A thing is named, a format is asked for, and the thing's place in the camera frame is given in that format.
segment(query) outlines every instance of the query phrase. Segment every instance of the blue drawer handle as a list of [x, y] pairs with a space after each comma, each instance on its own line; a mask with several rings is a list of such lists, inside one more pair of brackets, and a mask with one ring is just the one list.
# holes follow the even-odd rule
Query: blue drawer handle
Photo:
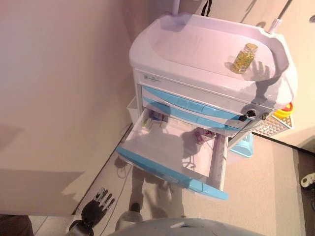
[[218, 129], [224, 129], [224, 130], [229, 130], [229, 131], [239, 131], [239, 129], [231, 127], [229, 125], [225, 125], [225, 124], [221, 124], [221, 123], [218, 123], [216, 121], [213, 121], [213, 120], [205, 119], [205, 118], [196, 116], [194, 114], [190, 114], [188, 112], [183, 112], [179, 109], [166, 106], [166, 105], [159, 103], [159, 102], [155, 102], [155, 101], [153, 101], [147, 97], [143, 97], [143, 99], [146, 102], [148, 102], [150, 105], [159, 108], [161, 111], [163, 111], [164, 113], [166, 113], [168, 115], [174, 115], [174, 116], [182, 118], [184, 120], [194, 122], [197, 124], [201, 124], [201, 125], [211, 127], [211, 128], [218, 128]]
[[163, 99], [164, 101], [167, 101], [169, 103], [172, 103], [176, 106], [179, 106], [181, 108], [201, 113], [204, 115], [217, 117], [217, 118], [224, 118], [224, 119], [232, 119], [232, 120], [238, 120], [239, 116], [232, 114], [230, 112], [225, 112], [210, 106], [206, 106], [197, 102], [190, 101], [188, 99], [178, 97], [176, 95], [169, 94], [167, 92], [163, 92], [160, 90], [156, 90], [154, 88], [143, 86], [146, 91], [149, 93]]
[[193, 179], [189, 176], [186, 176], [182, 173], [172, 170], [166, 166], [160, 165], [154, 161], [151, 161], [123, 147], [117, 147], [116, 152], [118, 152], [121, 156], [131, 161], [138, 167], [142, 168], [143, 170], [149, 173], [152, 173], [155, 176], [158, 176], [163, 179], [170, 179], [170, 178], [176, 179], [180, 186], [190, 189], [194, 192], [201, 193], [208, 197], [214, 197], [214, 198], [222, 199], [222, 200], [228, 199], [227, 193], [224, 193], [203, 182], [200, 182], [196, 179]]

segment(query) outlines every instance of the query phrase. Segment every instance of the label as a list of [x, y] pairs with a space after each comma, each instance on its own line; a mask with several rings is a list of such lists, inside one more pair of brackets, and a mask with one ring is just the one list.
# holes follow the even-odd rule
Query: label
[[152, 75], [144, 75], [145, 80], [150, 80], [152, 82], [161, 82], [157, 77], [154, 77]]

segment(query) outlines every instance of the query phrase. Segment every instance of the glass jar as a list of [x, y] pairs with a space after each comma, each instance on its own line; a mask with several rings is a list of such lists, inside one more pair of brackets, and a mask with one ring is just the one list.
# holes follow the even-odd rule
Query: glass jar
[[231, 66], [231, 70], [237, 74], [243, 74], [250, 66], [255, 58], [255, 52], [257, 51], [257, 46], [252, 43], [245, 45], [244, 49], [239, 52], [234, 63]]

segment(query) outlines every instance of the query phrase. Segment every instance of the white cart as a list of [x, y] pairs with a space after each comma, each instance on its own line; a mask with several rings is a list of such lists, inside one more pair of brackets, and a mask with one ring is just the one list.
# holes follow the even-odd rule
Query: white cart
[[[258, 51], [252, 66], [238, 75], [230, 65], [246, 43]], [[117, 152], [157, 177], [217, 199], [228, 199], [223, 192], [227, 150], [297, 91], [282, 35], [198, 15], [155, 20], [133, 43], [130, 64], [138, 120]], [[170, 122], [143, 128], [152, 111]], [[217, 136], [198, 145], [196, 127]]]

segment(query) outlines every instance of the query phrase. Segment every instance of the wire basket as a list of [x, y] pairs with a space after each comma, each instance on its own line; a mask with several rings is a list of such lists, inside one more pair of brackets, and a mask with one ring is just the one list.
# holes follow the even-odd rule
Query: wire basket
[[293, 127], [292, 116], [279, 119], [271, 115], [264, 122], [262, 122], [261, 125], [254, 130], [254, 132], [270, 137], [288, 129], [293, 129]]

